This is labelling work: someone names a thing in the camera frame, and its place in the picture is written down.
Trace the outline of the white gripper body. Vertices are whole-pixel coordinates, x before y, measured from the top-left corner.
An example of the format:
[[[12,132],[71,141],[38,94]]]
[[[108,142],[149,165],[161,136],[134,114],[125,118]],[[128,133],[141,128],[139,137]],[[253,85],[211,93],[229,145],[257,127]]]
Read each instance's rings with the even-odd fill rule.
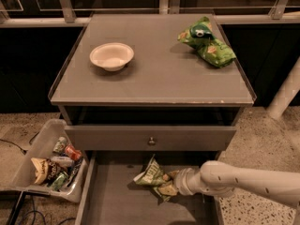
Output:
[[[184,196],[194,195],[194,192],[191,191],[188,187],[188,175],[192,172],[191,168],[185,168],[180,170],[179,173],[174,177],[173,183],[178,192]]]

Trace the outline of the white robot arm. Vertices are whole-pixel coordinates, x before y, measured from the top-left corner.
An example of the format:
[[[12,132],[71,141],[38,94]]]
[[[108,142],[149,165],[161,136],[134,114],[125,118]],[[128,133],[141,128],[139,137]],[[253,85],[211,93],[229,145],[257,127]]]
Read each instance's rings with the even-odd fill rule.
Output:
[[[300,89],[300,58],[297,59],[273,101],[266,109],[273,119],[280,119]],[[185,168],[174,177],[179,194],[201,193],[227,197],[235,188],[252,192],[265,199],[296,210],[292,225],[299,225],[300,173],[239,168],[220,161],[207,161],[199,169]]]

